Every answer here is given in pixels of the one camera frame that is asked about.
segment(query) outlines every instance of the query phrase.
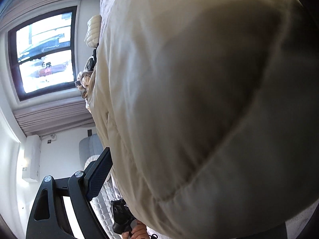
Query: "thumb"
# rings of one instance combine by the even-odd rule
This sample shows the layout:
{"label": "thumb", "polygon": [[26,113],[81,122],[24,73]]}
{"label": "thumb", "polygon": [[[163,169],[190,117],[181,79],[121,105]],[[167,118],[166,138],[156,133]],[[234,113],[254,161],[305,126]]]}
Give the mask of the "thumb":
{"label": "thumb", "polygon": [[129,235],[130,235],[129,232],[125,232],[125,233],[122,234],[122,238],[123,239],[129,239]]}

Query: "window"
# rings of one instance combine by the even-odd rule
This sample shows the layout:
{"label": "window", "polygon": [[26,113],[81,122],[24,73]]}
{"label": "window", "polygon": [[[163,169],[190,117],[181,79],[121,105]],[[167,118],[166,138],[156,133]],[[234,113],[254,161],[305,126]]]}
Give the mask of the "window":
{"label": "window", "polygon": [[74,88],[76,7],[53,11],[9,31],[9,60],[20,101]]}

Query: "human hand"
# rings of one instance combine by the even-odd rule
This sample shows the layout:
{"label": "human hand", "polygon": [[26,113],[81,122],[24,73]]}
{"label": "human hand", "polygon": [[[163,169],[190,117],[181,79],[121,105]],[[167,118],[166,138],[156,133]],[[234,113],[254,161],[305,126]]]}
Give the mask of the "human hand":
{"label": "human hand", "polygon": [[[150,239],[150,236],[147,233],[146,225],[144,225],[141,221],[137,220],[137,226],[132,230],[131,239]],[[129,238],[129,232],[125,232],[122,234],[123,239]]]}

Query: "black metal bracket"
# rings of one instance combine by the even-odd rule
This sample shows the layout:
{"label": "black metal bracket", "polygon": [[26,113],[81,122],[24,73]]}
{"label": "black metal bracket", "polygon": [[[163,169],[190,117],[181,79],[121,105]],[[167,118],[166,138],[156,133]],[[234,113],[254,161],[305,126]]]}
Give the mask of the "black metal bracket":
{"label": "black metal bracket", "polygon": [[106,148],[97,161],[91,162],[84,171],[57,180],[46,176],[31,210],[26,239],[74,238],[63,197],[71,198],[85,239],[108,239],[89,201],[98,196],[112,165],[110,149]]}

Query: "gray headboard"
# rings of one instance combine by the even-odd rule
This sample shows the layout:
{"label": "gray headboard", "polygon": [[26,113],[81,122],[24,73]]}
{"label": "gray headboard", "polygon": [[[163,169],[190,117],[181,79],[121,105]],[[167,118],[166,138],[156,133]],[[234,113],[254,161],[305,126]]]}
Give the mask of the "gray headboard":
{"label": "gray headboard", "polygon": [[80,163],[84,165],[89,157],[100,155],[103,152],[103,146],[97,134],[82,139],[79,143]]}

